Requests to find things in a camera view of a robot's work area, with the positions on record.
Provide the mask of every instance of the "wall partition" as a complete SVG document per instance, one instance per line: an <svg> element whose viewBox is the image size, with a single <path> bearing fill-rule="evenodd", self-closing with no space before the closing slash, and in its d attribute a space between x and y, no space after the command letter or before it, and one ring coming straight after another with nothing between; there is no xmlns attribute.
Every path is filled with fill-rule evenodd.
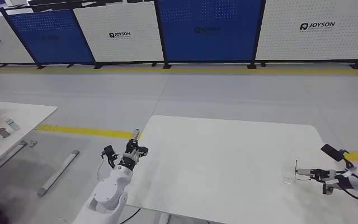
<svg viewBox="0 0 358 224"><path fill-rule="evenodd" d="M0 64L33 62L5 18L0 16Z"/></svg>
<svg viewBox="0 0 358 224"><path fill-rule="evenodd" d="M256 60L358 59L357 0L266 0Z"/></svg>
<svg viewBox="0 0 358 224"><path fill-rule="evenodd" d="M169 61L249 61L261 0L160 0Z"/></svg>
<svg viewBox="0 0 358 224"><path fill-rule="evenodd" d="M70 10L15 14L9 18L37 62L93 63Z"/></svg>
<svg viewBox="0 0 358 224"><path fill-rule="evenodd" d="M163 61L154 2L76 8L97 62Z"/></svg>

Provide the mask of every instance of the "white table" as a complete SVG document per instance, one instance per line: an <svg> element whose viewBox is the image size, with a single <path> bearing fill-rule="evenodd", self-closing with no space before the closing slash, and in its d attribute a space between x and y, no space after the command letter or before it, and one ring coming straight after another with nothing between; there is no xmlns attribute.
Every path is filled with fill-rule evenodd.
<svg viewBox="0 0 358 224"><path fill-rule="evenodd" d="M149 153L126 188L130 206L226 224L358 218L344 192L326 196L320 183L286 179L295 160L298 168L336 168L313 126L153 116L139 145Z"/></svg>
<svg viewBox="0 0 358 224"><path fill-rule="evenodd" d="M7 138L0 137L0 166L22 149L26 145L26 142L22 141L22 139L56 110L56 106L0 102L0 128L6 128L6 131L11 134ZM12 130L2 119L3 115L13 119L20 126L20 130L16 132ZM78 151L73 151L63 164L63 167L39 190L38 195L40 197L47 192L77 154Z"/></svg>

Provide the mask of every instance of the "cable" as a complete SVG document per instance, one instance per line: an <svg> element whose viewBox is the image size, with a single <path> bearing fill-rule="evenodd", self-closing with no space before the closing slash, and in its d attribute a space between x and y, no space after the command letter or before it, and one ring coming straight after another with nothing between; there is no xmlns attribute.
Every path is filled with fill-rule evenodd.
<svg viewBox="0 0 358 224"><path fill-rule="evenodd" d="M101 180L100 180L99 172L100 172L100 168L101 168L101 166L102 166L102 164L103 164L103 161L104 161L104 159L102 159L102 163L101 163L100 167L99 167L98 170L97 170L97 180L98 180L98 181L101 181Z"/></svg>
<svg viewBox="0 0 358 224"><path fill-rule="evenodd" d="M131 218L133 218L139 211L140 211L140 208L139 208L134 214L132 214L131 217L127 218L126 220L124 220L124 221L121 222L120 224L123 224L123 223L125 223L126 221L130 220Z"/></svg>
<svg viewBox="0 0 358 224"><path fill-rule="evenodd" d="M344 192L346 192L349 196L351 196L352 198L355 198L358 200L358 197L357 196L354 196L353 194L351 194L348 190L344 189L344 188L341 188Z"/></svg>

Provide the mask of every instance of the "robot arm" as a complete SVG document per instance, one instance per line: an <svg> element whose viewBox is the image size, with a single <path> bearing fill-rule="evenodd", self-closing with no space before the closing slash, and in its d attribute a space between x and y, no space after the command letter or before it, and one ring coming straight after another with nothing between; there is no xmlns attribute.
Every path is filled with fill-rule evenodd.
<svg viewBox="0 0 358 224"><path fill-rule="evenodd" d="M101 156L108 158L108 163L112 167L110 176L97 184L73 224L116 224L118 222L128 198L124 189L131 181L133 168L139 162L140 157L148 154L147 148L138 146L138 135L139 130L135 130L118 165L114 164L118 155L114 153L112 146L104 149ZM112 212L110 214L97 212L98 204Z"/></svg>
<svg viewBox="0 0 358 224"><path fill-rule="evenodd" d="M358 199L352 195L347 189L358 190L358 173L357 168L344 157L345 150L337 151L332 146L326 144L321 150L329 155L337 162L344 160L346 169L341 171L336 170L322 170L322 169L297 169L298 175L308 176L317 182L323 184L323 194L331 195L334 189L343 190L351 197Z"/></svg>

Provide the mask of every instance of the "floor stripe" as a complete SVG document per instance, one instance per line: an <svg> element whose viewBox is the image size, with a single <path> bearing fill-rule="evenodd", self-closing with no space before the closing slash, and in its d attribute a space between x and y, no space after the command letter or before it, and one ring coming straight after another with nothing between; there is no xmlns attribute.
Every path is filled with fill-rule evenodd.
<svg viewBox="0 0 358 224"><path fill-rule="evenodd" d="M358 74L358 69L246 69L246 68L50 68L45 67L44 69L37 70L35 68L0 68L0 73L8 72L26 72L26 73L77 73L77 72L91 72L91 73L102 73L102 72L205 72L205 73L319 73L319 74Z"/></svg>
<svg viewBox="0 0 358 224"><path fill-rule="evenodd" d="M125 130L104 130L104 129L95 129L95 128L69 127L69 126L58 126L58 125L40 125L36 128L36 130L45 130L48 132L63 132L63 133L70 133L70 134L89 134L92 136L107 136L107 137L127 138L127 139L129 139L133 133ZM350 161L358 161L358 152L350 151L349 154L348 153L345 154L345 157Z"/></svg>
<svg viewBox="0 0 358 224"><path fill-rule="evenodd" d="M350 160L350 161L358 161L358 152L349 151L349 154L345 153L345 158Z"/></svg>

